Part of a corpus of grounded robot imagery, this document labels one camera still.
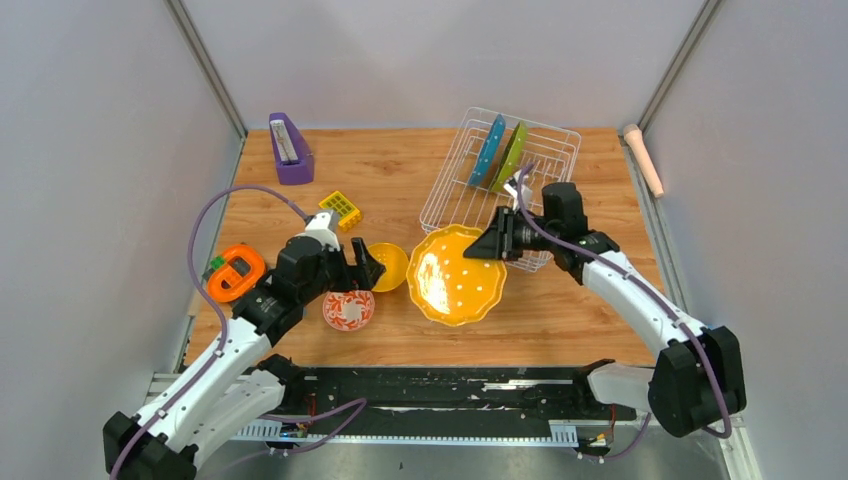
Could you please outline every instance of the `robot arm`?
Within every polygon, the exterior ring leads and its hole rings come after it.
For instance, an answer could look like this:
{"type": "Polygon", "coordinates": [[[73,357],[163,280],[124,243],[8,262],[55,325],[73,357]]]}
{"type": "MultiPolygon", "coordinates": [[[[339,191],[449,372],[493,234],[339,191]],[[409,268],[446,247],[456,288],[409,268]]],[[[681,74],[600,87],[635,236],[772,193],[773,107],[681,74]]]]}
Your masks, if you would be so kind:
{"type": "MultiPolygon", "coordinates": [[[[132,418],[121,412],[112,416],[103,428],[107,471],[141,426],[158,417],[132,446],[118,478],[194,478],[227,439],[293,395],[290,387],[302,372],[279,355],[260,362],[244,383],[235,387],[233,383],[303,319],[309,302],[330,290],[370,290],[385,272],[361,238],[352,240],[356,264],[348,265],[335,234],[337,224],[338,215],[332,210],[311,217],[304,232],[280,251],[275,268],[261,276],[244,276],[254,278],[254,283],[245,286],[232,304],[226,343],[220,346],[220,337],[215,339],[132,418]],[[173,402],[189,383],[190,388],[165,412],[166,402],[173,402]]],[[[234,259],[236,270],[247,268],[245,264],[244,259],[234,259]]],[[[232,278],[233,285],[238,283],[232,278]]]]}
{"type": "MultiPolygon", "coordinates": [[[[527,196],[527,187],[512,181],[505,188],[527,196]]],[[[605,360],[575,379],[600,403],[615,403],[652,412],[670,434],[682,437],[721,419],[718,402],[685,324],[704,347],[728,411],[745,408],[739,342],[726,327],[709,329],[672,304],[642,277],[606,234],[588,228],[583,201],[572,183],[542,189],[544,215],[531,217],[545,232],[577,245],[592,256],[565,249],[539,234],[516,208],[498,207],[485,232],[464,252],[468,258],[517,260],[524,251],[549,251],[557,266],[609,303],[645,342],[656,359],[654,369],[605,360]],[[619,268],[611,268],[609,263],[619,268]],[[640,288],[640,282],[651,292],[640,288]],[[677,318],[670,318],[666,309],[677,318]]]]}

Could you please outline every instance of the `purple knife sharpener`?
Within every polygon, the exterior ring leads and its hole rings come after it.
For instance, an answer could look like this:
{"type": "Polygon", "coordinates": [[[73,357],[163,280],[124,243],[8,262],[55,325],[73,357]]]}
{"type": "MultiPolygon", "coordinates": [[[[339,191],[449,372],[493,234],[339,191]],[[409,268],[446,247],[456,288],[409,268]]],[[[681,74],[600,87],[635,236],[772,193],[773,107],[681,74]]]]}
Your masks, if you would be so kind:
{"type": "Polygon", "coordinates": [[[277,169],[277,179],[280,185],[304,185],[312,182],[315,179],[315,157],[312,156],[312,150],[300,134],[300,130],[294,126],[285,113],[272,113],[268,117],[268,129],[274,120],[282,120],[286,126],[286,132],[291,138],[294,152],[297,159],[286,163],[280,156],[280,146],[277,145],[274,139],[274,132],[271,132],[271,145],[274,148],[274,166],[277,169]]]}

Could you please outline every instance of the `yellow toy block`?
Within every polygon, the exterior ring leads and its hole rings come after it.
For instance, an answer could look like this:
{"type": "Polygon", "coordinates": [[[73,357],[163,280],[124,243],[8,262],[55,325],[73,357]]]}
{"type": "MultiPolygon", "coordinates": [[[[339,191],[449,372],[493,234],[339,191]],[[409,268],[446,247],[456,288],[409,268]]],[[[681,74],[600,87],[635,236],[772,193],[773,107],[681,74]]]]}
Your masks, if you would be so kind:
{"type": "Polygon", "coordinates": [[[362,212],[338,190],[321,200],[318,205],[321,208],[332,208],[339,214],[339,228],[343,232],[362,221],[362,212]]]}

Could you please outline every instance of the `gray floor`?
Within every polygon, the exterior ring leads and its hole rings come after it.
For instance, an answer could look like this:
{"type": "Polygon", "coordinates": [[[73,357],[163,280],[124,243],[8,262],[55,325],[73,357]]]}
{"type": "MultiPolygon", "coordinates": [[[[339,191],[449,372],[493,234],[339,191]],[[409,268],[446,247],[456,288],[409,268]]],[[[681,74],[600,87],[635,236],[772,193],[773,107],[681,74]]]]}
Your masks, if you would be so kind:
{"type": "MultiPolygon", "coordinates": [[[[616,429],[621,448],[635,428],[616,429]]],[[[528,447],[423,447],[326,445],[289,458],[262,457],[221,471],[234,460],[260,450],[254,442],[229,442],[206,464],[199,478],[429,480],[429,479],[729,479],[718,442],[703,433],[684,439],[652,427],[630,456],[604,465],[563,449],[528,447]]]]}

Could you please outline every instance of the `red and white patterned bowl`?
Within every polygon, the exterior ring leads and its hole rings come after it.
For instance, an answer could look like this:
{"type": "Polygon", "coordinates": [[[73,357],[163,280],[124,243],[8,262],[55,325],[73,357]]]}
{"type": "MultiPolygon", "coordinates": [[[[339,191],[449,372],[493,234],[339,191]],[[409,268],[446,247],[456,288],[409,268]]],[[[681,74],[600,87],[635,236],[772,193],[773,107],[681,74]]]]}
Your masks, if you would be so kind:
{"type": "Polygon", "coordinates": [[[374,315],[374,295],[367,290],[330,292],[324,297],[324,320],[342,332],[353,332],[368,324],[374,315]]]}

